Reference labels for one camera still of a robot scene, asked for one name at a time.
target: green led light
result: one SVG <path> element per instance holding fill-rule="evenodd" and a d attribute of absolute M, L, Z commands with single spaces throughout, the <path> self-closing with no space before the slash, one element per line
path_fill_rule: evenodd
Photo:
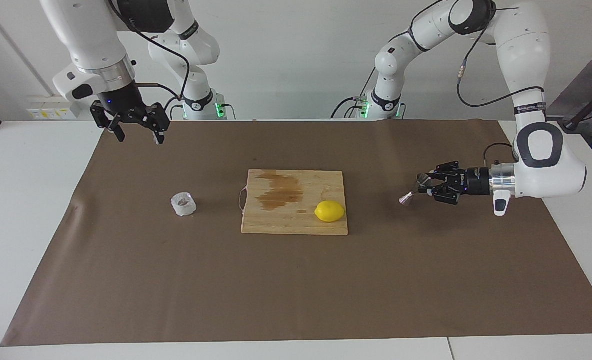
<path fill-rule="evenodd" d="M 216 115 L 217 115 L 218 117 L 223 117 L 223 116 L 225 116 L 225 111 L 224 111 L 224 110 L 222 110 L 222 105 L 220 105 L 220 104 L 218 104 L 218 103 L 216 103 Z"/>
<path fill-rule="evenodd" d="M 362 117 L 363 119 L 366 119 L 367 116 L 369 116 L 369 103 L 368 102 L 366 102 L 362 106 L 362 110 L 360 110 L 360 117 Z"/>

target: power outlet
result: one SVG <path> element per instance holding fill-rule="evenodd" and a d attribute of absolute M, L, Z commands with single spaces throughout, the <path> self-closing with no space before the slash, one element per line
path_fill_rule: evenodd
<path fill-rule="evenodd" d="M 43 102 L 31 104 L 27 112 L 34 120 L 76 120 L 81 108 L 70 102 Z"/>
<path fill-rule="evenodd" d="M 31 104 L 27 112 L 33 117 L 33 120 L 48 120 L 49 115 L 42 110 L 42 107 L 44 107 L 43 103 Z"/>

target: label on robot arm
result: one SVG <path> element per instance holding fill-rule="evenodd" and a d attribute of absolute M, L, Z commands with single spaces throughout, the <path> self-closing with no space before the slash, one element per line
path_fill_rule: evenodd
<path fill-rule="evenodd" d="M 546 103 L 537 102 L 535 104 L 514 107 L 513 114 L 518 115 L 518 114 L 524 114 L 524 113 L 530 113 L 530 112 L 545 112 L 546 109 L 547 109 Z"/>

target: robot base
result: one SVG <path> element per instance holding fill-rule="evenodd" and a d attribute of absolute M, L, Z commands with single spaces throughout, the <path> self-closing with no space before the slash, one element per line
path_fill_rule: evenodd
<path fill-rule="evenodd" d="M 225 103 L 225 97 L 219 93 L 205 105 L 202 110 L 195 111 L 191 108 L 191 105 L 184 103 L 182 105 L 182 118 L 184 120 L 227 120 L 227 112 L 225 111 L 222 104 Z"/>

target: white wall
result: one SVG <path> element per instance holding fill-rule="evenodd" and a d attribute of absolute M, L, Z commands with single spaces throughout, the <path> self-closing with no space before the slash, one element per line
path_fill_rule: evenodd
<path fill-rule="evenodd" d="M 592 59 L 592 0 L 536 0 L 552 35 L 552 67 L 547 82 L 551 103 Z M 429 0 L 191 0 L 201 27 L 221 48 L 218 63 L 206 66 L 209 82 L 236 107 L 239 118 L 326 118 L 342 99 L 357 95 L 376 52 L 402 32 Z M 499 7 L 513 3 L 498 0 Z M 69 62 L 37 0 L 0 0 L 0 24 L 51 86 L 51 77 Z M 139 82 L 179 88 L 147 55 L 134 34 L 120 35 Z M 408 68 L 403 101 L 408 119 L 482 117 L 512 119 L 511 102 L 484 109 L 461 105 L 454 93 L 462 57 L 471 44 L 454 37 Z M 506 93 L 495 49 L 479 46 L 469 60 L 463 93 L 472 101 Z M 168 94 L 143 89 L 145 102 Z"/>

